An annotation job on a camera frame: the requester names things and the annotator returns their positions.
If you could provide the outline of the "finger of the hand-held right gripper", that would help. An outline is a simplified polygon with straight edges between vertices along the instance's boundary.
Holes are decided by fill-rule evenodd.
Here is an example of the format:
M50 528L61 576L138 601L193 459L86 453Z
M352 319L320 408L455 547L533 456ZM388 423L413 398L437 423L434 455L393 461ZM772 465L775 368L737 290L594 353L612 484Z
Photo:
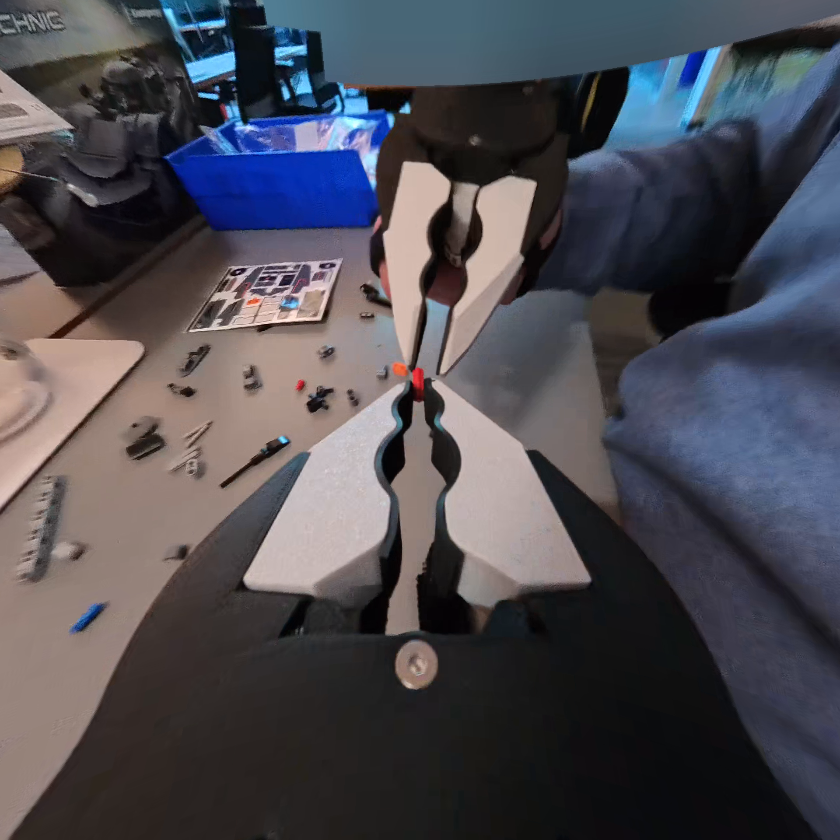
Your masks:
M536 190L534 180L516 175L478 190L475 213L481 236L465 262L465 289L450 309L439 374L448 373L466 354L523 266L522 246Z
M421 349L427 293L448 305L455 301L455 270L435 253L430 234L450 189L449 179L432 164L405 161L383 234L395 334L409 369L416 367Z

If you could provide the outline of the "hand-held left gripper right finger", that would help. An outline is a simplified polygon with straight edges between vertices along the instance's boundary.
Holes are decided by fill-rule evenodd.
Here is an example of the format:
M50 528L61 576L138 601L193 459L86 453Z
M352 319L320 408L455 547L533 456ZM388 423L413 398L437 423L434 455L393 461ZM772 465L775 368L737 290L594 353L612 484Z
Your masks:
M493 607L588 587L591 575L525 447L441 381L425 381L423 404L444 479L429 593Z

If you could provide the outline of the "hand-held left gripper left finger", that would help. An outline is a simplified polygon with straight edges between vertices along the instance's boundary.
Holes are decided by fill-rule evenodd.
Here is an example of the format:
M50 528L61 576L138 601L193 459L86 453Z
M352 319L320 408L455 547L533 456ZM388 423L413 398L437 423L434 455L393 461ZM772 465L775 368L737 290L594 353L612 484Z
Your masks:
M315 444L245 572L252 592L376 597L399 525L413 388L391 388Z

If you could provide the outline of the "black lego axle with connector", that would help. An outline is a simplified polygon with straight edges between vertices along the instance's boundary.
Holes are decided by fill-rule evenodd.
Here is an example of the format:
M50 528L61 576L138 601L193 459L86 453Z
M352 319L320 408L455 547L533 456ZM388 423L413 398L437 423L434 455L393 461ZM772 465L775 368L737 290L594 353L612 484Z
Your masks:
M258 452L256 452L253 456L246 461L241 467L237 468L230 476L225 478L218 486L220 489L226 489L231 484L236 482L236 480L243 476L245 473L250 471L251 469L257 467L258 465L264 463L274 455L278 454L283 449L287 448L290 445L291 441L287 436L281 435L278 437L273 437L271 440L266 442Z

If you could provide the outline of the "lego sticker sheet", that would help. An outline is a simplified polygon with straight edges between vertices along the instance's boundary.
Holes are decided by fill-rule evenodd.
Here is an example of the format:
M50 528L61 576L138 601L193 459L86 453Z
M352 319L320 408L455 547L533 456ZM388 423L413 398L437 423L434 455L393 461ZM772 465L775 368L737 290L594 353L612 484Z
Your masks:
M281 261L226 268L188 333L320 323L327 318L343 259Z

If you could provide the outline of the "black chunky lego piece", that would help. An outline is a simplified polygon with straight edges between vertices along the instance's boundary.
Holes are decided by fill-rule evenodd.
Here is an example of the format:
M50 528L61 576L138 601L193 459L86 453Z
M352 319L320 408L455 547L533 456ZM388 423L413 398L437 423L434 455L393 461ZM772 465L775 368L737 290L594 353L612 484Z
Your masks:
M122 432L124 452L130 460L141 460L165 446L165 439L159 432L161 420L156 416L142 416Z

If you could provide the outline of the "long grey lego beam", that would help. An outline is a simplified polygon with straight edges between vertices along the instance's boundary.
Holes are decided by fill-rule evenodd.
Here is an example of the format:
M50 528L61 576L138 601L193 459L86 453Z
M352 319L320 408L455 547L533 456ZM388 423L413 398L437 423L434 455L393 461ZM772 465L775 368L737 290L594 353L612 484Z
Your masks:
M28 520L27 536L16 567L19 581L37 582L47 573L66 492L66 476L46 476L39 482Z

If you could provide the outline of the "black lego set box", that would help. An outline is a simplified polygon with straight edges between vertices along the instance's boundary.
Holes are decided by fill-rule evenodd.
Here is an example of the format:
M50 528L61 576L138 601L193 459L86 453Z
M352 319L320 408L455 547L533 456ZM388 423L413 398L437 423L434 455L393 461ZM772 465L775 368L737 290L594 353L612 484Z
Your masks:
M95 287L197 214L166 156L201 136L169 2L3 1L2 72L68 121L18 143L2 227L54 286Z

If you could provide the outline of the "person's right hand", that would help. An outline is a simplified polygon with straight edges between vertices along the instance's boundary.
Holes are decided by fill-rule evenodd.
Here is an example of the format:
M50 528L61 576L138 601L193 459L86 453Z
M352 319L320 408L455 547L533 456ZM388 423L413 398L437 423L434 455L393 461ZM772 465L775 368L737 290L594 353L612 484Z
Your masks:
M557 210L551 224L543 231L538 243L528 252L517 275L508 284L500 299L501 306L511 304L517 298L527 294L537 282L543 266L552 254L560 237L563 211ZM382 295L392 299L391 282L385 260L382 219L378 217L370 239L371 270L380 281ZM433 273L431 286L427 289L427 299L446 307L453 307L461 298L466 273L462 268L453 266L446 258L441 258Z

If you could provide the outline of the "blue plastic bin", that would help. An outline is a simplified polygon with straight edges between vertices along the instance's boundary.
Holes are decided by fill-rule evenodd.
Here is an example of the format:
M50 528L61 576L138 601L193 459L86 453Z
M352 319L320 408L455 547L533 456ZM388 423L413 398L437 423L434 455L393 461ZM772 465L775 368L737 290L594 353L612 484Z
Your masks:
M284 118L339 115L352 116ZM364 158L353 151L220 154L203 136L165 158L215 230L367 228L379 213L381 147Z

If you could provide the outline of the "clear plastic bags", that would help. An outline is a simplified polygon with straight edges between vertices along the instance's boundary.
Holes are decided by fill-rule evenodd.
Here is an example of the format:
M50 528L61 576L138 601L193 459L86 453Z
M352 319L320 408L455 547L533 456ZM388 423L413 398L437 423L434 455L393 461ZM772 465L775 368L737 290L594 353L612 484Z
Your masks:
M371 112L360 117L255 119L202 127L202 132L220 154L353 151L364 158L382 145L391 126L385 112Z

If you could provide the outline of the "person's blue-grey clothed torso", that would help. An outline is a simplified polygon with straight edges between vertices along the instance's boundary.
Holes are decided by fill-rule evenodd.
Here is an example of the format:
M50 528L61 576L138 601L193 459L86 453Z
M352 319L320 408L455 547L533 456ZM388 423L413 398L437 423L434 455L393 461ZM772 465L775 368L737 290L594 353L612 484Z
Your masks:
M788 119L727 314L633 362L608 447L625 521L707 638L768 763L838 838L838 48Z

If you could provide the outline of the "white desk mat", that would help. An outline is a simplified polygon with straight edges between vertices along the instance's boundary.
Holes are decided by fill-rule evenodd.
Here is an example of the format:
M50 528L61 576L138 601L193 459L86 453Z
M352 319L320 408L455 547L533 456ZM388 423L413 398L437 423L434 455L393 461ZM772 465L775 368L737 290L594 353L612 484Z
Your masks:
M21 343L46 367L52 398L44 414L31 427L1 442L1 509L7 507L145 354L144 345L132 340L30 339Z

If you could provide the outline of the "clear plastic container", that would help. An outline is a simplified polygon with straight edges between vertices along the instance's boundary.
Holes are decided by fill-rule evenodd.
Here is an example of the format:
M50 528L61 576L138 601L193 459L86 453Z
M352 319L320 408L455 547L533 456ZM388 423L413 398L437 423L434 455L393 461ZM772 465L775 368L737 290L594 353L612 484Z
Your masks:
M50 405L49 374L24 343L1 337L1 442L31 427Z

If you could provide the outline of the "white instruction booklet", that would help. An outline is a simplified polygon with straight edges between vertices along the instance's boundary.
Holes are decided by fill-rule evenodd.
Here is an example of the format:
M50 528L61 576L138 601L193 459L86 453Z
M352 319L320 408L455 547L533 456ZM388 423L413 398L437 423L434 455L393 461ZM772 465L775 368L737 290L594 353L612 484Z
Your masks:
M71 130L68 121L1 72L2 147Z

